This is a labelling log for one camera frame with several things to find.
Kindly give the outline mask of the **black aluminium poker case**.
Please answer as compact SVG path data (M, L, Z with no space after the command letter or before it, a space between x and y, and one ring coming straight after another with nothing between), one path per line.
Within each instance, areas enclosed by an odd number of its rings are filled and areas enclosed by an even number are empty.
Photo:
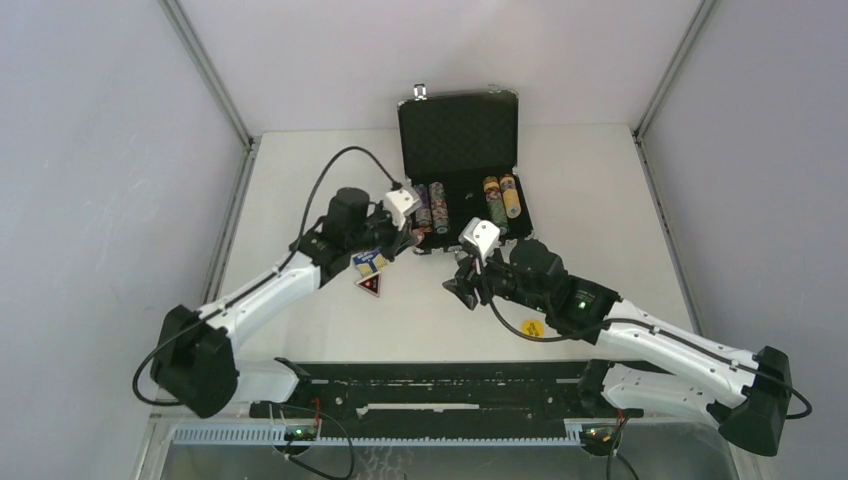
M459 235L474 217L488 220L484 193L488 177L514 178L521 212L508 218L503 243L530 239L534 226L518 175L519 96L490 88L427 94L400 101L398 128L405 177L413 186L444 187L449 226L427 228L419 255L459 248Z

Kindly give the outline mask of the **playing card deck box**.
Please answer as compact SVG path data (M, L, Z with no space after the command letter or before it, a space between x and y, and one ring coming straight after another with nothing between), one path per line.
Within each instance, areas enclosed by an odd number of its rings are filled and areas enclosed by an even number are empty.
M352 257L352 261L363 278L380 273L390 265L379 249L360 252Z

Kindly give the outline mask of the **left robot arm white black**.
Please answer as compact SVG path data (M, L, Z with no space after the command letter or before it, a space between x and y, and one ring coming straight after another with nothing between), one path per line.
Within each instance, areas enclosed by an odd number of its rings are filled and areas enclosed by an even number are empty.
M338 190L282 261L227 296L166 314L157 346L142 363L151 380L171 395L169 405L200 418L241 402L273 402L290 417L305 414L313 392L303 383L304 371L283 358L240 360L239 349L284 309L346 270L354 255L377 249L394 259L415 245L411 218L420 206L410 187L378 202L358 188Z

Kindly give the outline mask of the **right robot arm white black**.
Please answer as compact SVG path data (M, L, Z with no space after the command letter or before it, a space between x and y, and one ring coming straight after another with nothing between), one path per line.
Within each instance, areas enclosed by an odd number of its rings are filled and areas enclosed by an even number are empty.
M642 371L592 360L580 379L579 406L592 416L623 410L702 423L734 446L773 457L793 396L788 356L772 346L757 352L724 345L664 322L618 292L570 274L537 240L508 257L470 252L444 282L468 309L495 298L541 312L551 342L583 341L655 366Z

